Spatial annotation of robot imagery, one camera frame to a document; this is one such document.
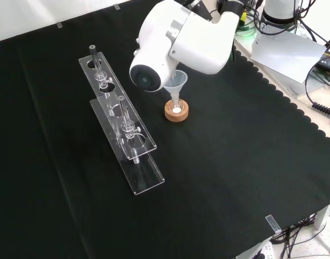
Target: clear funnel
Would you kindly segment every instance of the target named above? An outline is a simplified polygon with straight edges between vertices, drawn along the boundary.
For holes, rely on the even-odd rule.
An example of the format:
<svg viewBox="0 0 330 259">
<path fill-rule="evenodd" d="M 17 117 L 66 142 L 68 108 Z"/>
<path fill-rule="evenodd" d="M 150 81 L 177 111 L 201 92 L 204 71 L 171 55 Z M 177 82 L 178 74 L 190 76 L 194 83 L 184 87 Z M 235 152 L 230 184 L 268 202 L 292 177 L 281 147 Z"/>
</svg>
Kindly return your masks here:
<svg viewBox="0 0 330 259">
<path fill-rule="evenodd" d="M 175 70 L 174 74 L 164 85 L 164 89 L 166 89 L 172 97 L 172 101 L 170 103 L 170 110 L 173 113 L 180 113 L 184 109 L 184 104 L 181 100 L 179 100 L 179 92 L 183 85 L 187 81 L 187 74 L 182 70 Z"/>
</svg>

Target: robotic arm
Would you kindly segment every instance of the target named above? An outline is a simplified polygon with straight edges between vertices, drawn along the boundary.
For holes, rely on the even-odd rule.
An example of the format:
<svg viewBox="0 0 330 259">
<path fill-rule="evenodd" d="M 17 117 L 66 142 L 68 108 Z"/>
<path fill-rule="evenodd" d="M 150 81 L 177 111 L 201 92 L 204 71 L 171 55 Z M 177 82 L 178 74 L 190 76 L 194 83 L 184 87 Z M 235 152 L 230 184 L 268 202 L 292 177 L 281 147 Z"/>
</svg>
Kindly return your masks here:
<svg viewBox="0 0 330 259">
<path fill-rule="evenodd" d="M 244 9 L 244 4 L 232 0 Z M 136 40 L 130 77 L 140 88 L 157 91 L 179 62 L 204 74 L 216 74 L 227 63 L 239 15 L 225 11 L 217 24 L 173 0 L 158 3 L 143 22 Z"/>
</svg>

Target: acrylic test tube rack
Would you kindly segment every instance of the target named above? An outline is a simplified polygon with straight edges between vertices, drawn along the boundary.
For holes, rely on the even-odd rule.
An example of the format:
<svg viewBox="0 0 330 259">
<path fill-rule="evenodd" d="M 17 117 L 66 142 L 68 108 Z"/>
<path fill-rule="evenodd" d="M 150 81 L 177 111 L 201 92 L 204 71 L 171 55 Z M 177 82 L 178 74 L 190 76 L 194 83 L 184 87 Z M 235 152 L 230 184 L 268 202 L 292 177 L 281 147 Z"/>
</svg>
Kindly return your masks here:
<svg viewBox="0 0 330 259">
<path fill-rule="evenodd" d="M 133 193 L 140 194 L 165 181 L 150 155 L 157 146 L 104 55 L 94 45 L 89 49 L 79 63 L 97 97 L 91 106 Z"/>
</svg>

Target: black cloth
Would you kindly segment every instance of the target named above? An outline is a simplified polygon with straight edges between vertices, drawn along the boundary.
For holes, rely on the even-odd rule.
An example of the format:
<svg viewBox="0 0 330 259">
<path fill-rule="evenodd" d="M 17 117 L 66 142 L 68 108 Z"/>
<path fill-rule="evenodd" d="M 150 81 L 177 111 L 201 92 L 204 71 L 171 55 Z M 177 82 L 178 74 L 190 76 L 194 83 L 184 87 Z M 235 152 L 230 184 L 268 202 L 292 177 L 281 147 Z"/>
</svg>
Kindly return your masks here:
<svg viewBox="0 0 330 259">
<path fill-rule="evenodd" d="M 50 258 L 49 249 L 52 258 L 231 258 L 274 234 L 265 216 L 285 228 L 330 204 L 330 139 L 239 52 L 213 76 L 178 66 L 188 74 L 182 123 L 165 119 L 165 90 L 132 84 L 135 39 L 155 3 L 126 2 L 1 42 L 0 258 L 48 236 L 55 245 L 34 258 Z M 91 44 L 158 146 L 165 183 L 138 196 L 89 103 L 78 59 Z M 22 238 L 20 219 L 36 208 L 39 222 Z"/>
</svg>

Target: wooden stand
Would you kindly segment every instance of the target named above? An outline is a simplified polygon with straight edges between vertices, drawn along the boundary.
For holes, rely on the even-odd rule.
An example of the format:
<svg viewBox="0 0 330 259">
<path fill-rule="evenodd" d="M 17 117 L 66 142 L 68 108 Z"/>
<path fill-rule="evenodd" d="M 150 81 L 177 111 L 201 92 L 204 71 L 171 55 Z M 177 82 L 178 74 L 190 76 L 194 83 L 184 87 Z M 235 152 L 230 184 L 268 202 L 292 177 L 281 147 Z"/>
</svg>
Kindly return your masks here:
<svg viewBox="0 0 330 259">
<path fill-rule="evenodd" d="M 166 116 L 167 120 L 170 120 L 173 122 L 180 122 L 180 121 L 185 120 L 188 116 L 188 104 L 186 103 L 186 101 L 181 100 L 184 104 L 184 109 L 180 113 L 174 113 L 170 110 L 171 101 L 172 100 L 169 100 L 165 104 L 165 116 Z"/>
</svg>

